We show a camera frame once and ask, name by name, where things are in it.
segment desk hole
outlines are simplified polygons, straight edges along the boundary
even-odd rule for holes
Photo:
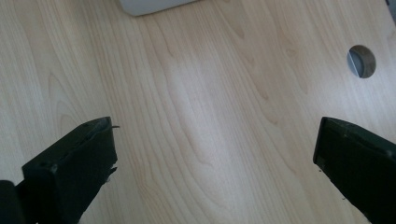
[[[349,50],[347,64],[352,73],[360,78],[371,77],[376,69],[374,54],[362,45],[354,46]]]

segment white box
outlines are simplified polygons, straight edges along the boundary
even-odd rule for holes
[[[120,0],[125,11],[140,16],[152,12],[176,7],[196,0]]]

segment black plastic part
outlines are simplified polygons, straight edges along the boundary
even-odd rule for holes
[[[27,224],[78,223],[115,171],[112,129],[110,118],[84,123],[22,167]]]
[[[25,224],[14,184],[6,180],[0,180],[0,218],[0,223]]]
[[[396,223],[396,145],[357,125],[323,118],[314,163],[372,223]]]

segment wooden table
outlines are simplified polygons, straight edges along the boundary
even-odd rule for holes
[[[364,45],[375,74],[352,75]],[[385,1],[0,3],[0,179],[111,116],[119,170],[81,223],[366,223],[312,162],[321,117],[396,142]]]

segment wooden surface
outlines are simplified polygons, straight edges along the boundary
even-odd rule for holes
[[[354,77],[347,51],[377,70]],[[396,142],[385,1],[0,2],[0,179],[111,116],[119,170],[81,223],[366,223],[313,164],[321,117]]]

